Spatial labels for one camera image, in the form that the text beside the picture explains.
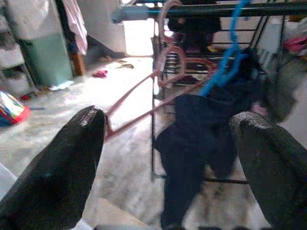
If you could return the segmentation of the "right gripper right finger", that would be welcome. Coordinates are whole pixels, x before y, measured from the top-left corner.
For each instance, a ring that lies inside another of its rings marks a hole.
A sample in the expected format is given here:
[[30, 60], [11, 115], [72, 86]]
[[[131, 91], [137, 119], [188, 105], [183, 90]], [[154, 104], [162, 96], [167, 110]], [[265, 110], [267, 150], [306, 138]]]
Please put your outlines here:
[[245, 177], [274, 230], [307, 228], [307, 150], [286, 129], [254, 112], [231, 118]]

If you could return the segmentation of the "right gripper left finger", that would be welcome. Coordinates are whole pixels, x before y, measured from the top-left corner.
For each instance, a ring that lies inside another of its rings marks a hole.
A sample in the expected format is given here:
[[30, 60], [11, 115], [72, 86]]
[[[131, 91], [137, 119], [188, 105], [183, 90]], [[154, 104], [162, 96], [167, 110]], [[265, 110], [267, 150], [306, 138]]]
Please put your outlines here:
[[73, 116], [1, 200], [1, 229], [73, 229], [92, 189], [105, 126], [106, 114], [95, 105]]

